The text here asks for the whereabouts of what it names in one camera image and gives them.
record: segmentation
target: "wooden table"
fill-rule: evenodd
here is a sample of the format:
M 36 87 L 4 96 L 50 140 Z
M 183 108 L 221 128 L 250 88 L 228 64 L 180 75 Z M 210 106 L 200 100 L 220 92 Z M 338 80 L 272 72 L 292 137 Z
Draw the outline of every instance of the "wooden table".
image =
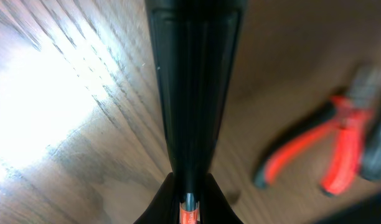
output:
M 212 173 L 245 223 L 306 223 L 381 190 L 317 188 L 333 136 L 268 190 L 264 147 L 381 65 L 381 1 L 249 0 Z M 0 223 L 133 223 L 171 171 L 143 0 L 0 0 Z

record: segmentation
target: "black tube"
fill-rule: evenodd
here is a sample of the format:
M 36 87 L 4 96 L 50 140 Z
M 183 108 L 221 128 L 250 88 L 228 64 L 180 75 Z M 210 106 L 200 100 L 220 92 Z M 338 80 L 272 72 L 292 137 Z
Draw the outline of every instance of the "black tube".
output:
M 176 189 L 200 199 L 220 129 L 245 0 L 146 0 Z

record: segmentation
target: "wire cutter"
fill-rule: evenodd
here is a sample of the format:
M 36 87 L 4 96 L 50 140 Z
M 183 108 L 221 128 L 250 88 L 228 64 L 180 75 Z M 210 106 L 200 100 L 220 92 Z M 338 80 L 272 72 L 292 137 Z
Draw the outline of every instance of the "wire cutter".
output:
M 364 129 L 372 119 L 371 102 L 380 86 L 379 71 L 370 66 L 360 67 L 346 94 L 331 97 L 317 112 L 289 129 L 269 147 L 255 174 L 255 185 L 265 188 L 272 184 L 286 164 L 334 131 L 337 133 L 334 155 L 321 188 L 330 196 L 345 191 L 358 173 Z

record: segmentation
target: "wood grain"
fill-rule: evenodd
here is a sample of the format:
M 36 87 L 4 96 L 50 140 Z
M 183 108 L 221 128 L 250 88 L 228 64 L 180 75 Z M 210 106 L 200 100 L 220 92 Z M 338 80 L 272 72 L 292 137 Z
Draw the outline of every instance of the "wood grain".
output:
M 212 173 L 245 223 L 309 223 L 381 190 L 317 185 L 334 136 L 274 187 L 264 147 L 381 65 L 381 1 L 249 0 Z M 133 223 L 171 171 L 142 0 L 0 0 L 0 223 Z

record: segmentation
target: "pliers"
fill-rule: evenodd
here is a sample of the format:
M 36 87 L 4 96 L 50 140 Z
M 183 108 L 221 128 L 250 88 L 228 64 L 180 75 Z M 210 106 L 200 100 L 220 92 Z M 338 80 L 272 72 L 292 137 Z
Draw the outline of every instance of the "pliers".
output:
M 380 89 L 381 72 L 371 66 L 357 69 L 346 94 L 332 96 L 323 107 L 269 147 L 254 176 L 255 185 L 265 188 L 272 184 L 286 164 L 316 141 L 336 132 L 334 155 L 321 188 L 330 196 L 345 191 L 358 173 L 364 130 L 374 114 L 371 102 Z

